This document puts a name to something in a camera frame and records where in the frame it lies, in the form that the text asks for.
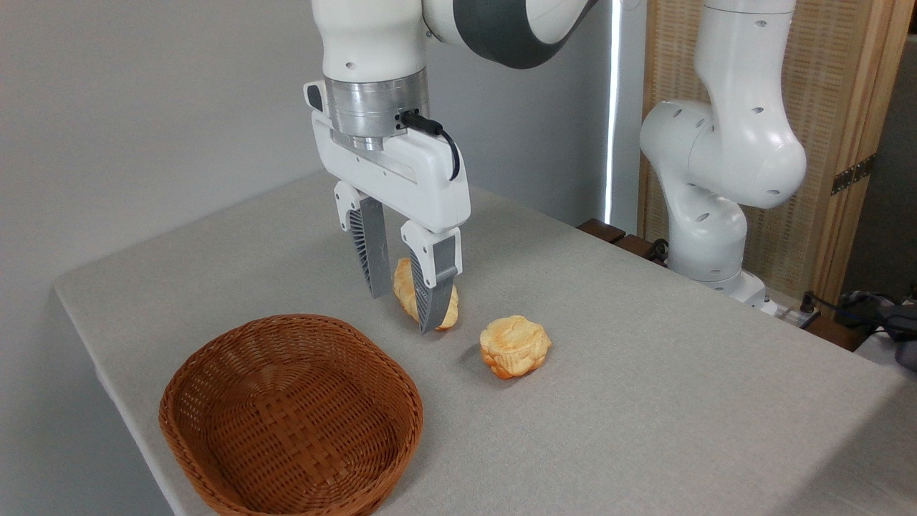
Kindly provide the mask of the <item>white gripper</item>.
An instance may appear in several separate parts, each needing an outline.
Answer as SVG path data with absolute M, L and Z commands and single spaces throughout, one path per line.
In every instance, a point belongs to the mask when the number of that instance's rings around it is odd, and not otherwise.
M 393 288 L 383 205 L 410 219 L 400 235 L 411 250 L 419 329 L 431 333 L 444 323 L 454 277 L 463 272 L 458 226 L 471 215 L 467 176 L 452 180 L 450 145 L 412 128 L 384 138 L 380 150 L 354 147 L 333 130 L 326 92 L 321 81 L 302 88 L 321 161 L 341 180 L 334 188 L 340 226 L 352 237 L 371 297 L 379 298 Z

